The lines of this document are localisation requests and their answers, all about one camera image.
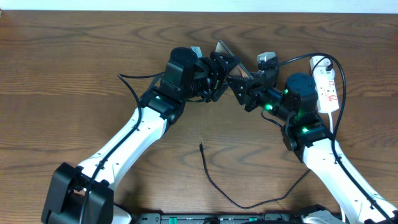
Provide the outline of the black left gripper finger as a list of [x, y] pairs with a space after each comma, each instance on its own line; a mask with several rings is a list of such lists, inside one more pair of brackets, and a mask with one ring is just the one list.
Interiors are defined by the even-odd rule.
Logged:
[[224, 94], [224, 92], [228, 89], [228, 87], [229, 87], [228, 83], [223, 82], [217, 90], [213, 91], [211, 100], [214, 102], [217, 102], [221, 98], [221, 96]]
[[226, 75], [241, 62], [239, 57], [219, 52], [212, 52], [210, 58], [215, 61], [218, 70]]

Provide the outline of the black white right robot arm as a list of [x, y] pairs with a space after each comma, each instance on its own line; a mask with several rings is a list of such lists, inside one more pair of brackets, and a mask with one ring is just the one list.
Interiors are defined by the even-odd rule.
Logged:
[[278, 90], [278, 67], [249, 73], [237, 66], [227, 82], [246, 111], [258, 106], [285, 121], [288, 150], [324, 183], [350, 223], [397, 223], [397, 207], [380, 196], [350, 163], [316, 111], [318, 92], [312, 76], [295, 73]]

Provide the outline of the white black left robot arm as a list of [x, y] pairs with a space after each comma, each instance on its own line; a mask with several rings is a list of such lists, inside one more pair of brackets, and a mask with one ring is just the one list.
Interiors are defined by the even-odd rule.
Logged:
[[98, 152], [53, 173], [42, 223], [131, 223], [132, 215], [114, 203], [114, 193], [141, 154], [175, 124], [191, 98], [217, 101], [227, 89], [226, 76], [240, 62], [229, 53], [202, 57], [198, 47], [171, 51], [163, 72], [151, 75], [129, 121]]

